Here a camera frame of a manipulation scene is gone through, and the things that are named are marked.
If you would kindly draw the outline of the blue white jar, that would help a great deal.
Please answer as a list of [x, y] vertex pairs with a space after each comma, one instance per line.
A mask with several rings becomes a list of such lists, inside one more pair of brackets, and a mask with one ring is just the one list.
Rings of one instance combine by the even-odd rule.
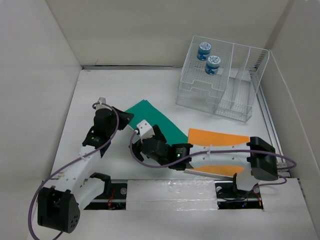
[[207, 58], [206, 66], [205, 66], [205, 72], [208, 75], [215, 75], [220, 67], [221, 58], [216, 55], [210, 55]]
[[212, 45], [209, 42], [201, 42], [198, 45], [197, 59], [200, 61], [206, 61], [211, 53]]

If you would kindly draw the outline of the green notebook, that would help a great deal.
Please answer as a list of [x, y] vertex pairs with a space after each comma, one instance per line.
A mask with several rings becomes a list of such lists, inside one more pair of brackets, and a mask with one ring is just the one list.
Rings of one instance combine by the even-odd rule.
[[125, 110], [125, 112], [134, 115], [129, 123], [132, 129], [135, 129], [137, 124], [142, 120], [146, 120], [151, 126], [158, 125], [169, 145], [185, 144], [188, 142], [187, 135], [148, 100], [141, 100]]

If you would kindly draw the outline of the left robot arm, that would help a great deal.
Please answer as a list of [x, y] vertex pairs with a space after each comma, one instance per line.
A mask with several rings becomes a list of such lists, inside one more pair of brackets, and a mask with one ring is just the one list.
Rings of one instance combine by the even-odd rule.
[[39, 226], [72, 233], [79, 223], [81, 210], [97, 196], [111, 194], [111, 178], [93, 167], [102, 159], [117, 131], [123, 130], [134, 114], [104, 104], [95, 107], [93, 126], [80, 148], [77, 162], [70, 164], [51, 187], [42, 187], [38, 194]]

